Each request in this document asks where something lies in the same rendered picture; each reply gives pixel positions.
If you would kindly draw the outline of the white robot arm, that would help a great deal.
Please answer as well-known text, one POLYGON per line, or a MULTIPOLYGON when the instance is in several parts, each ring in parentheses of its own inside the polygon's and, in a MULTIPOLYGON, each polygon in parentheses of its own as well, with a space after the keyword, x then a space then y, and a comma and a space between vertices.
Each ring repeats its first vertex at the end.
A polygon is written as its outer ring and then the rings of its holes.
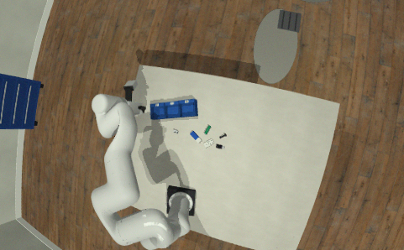
MULTIPOLYGON (((123 87, 127 101, 132 101, 132 91, 137 85, 136 80, 127 81, 123 87)), ((92 191, 92 205, 102 224, 119 245, 141 242, 148 250, 166 248, 190 231, 189 210, 192 208, 192 198, 184 192, 173 194, 169 200, 167 218, 162 211, 154 208, 122 218, 119 216, 117 211, 136 203, 140 195, 131 158, 137 136, 137 122, 133 109, 125 99, 98 94, 92 100, 92 110, 100 134, 105 138, 116 134, 104 156, 108 182, 92 191)))

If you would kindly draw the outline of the blue three-compartment bin rack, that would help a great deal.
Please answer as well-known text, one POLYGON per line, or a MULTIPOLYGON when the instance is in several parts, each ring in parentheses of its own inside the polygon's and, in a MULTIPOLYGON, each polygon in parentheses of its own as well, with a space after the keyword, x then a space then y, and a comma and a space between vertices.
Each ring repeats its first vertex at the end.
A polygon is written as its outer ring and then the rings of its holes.
POLYGON ((196 99, 150 104, 151 120, 195 116, 198 116, 196 99))

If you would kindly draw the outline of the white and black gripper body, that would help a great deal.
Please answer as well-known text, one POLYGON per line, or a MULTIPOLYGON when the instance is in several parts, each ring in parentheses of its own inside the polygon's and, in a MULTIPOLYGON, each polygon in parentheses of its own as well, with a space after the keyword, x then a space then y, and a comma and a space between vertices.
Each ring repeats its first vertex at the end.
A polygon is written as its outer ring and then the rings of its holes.
MULTIPOLYGON (((125 98, 124 98, 124 99, 125 99, 125 98)), ((126 99, 125 99, 125 100, 126 100, 126 99)), ((126 100, 126 102, 131 106, 131 108, 133 109, 135 115, 142 115, 142 114, 143 114, 143 111, 140 110, 140 109, 138 109, 138 107, 140 107, 141 105, 143 105, 142 103, 139 103, 139 102, 129 102, 129 101, 127 101, 127 100, 126 100)))

